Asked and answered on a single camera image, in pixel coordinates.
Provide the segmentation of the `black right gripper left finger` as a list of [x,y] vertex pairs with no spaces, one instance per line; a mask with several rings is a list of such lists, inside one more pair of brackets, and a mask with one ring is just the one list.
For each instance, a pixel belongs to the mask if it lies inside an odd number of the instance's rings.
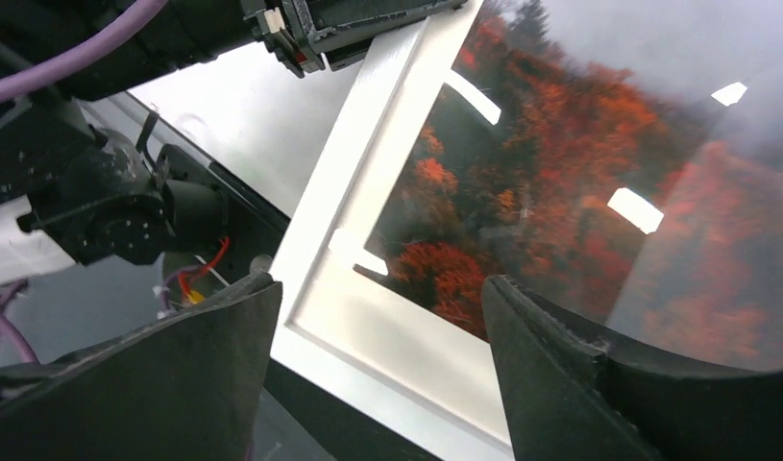
[[241,460],[282,285],[251,274],[55,361],[0,367],[0,460]]

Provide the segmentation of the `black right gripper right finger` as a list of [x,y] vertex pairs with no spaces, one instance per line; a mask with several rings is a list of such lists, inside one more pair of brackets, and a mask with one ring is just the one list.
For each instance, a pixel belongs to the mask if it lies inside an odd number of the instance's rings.
[[519,460],[783,460],[783,370],[667,352],[488,278],[481,304]]

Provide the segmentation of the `white picture frame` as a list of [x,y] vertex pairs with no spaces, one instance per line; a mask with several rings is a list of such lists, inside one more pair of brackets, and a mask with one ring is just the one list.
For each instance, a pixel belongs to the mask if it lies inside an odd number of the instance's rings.
[[271,269],[274,359],[445,460],[512,458],[490,348],[355,265],[479,8],[374,41]]

